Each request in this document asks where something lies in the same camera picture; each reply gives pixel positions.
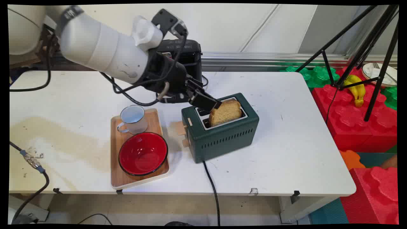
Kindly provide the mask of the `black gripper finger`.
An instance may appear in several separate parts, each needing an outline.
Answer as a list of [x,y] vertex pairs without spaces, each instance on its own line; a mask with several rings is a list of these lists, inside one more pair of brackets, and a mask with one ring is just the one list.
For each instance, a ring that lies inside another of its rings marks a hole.
[[189,104],[208,112],[218,109],[222,104],[222,101],[211,97],[205,91],[188,90],[188,97]]
[[210,96],[210,94],[205,91],[203,83],[194,78],[187,78],[187,95]]

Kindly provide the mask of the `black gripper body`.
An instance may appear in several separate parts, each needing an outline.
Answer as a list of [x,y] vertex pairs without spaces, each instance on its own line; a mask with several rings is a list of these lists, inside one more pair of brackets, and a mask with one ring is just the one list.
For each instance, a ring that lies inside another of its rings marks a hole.
[[169,83],[167,96],[174,97],[183,94],[188,97],[186,81],[189,79],[183,64],[174,61],[162,53],[148,51],[147,66],[142,75],[142,86],[150,91],[161,93],[165,82]]

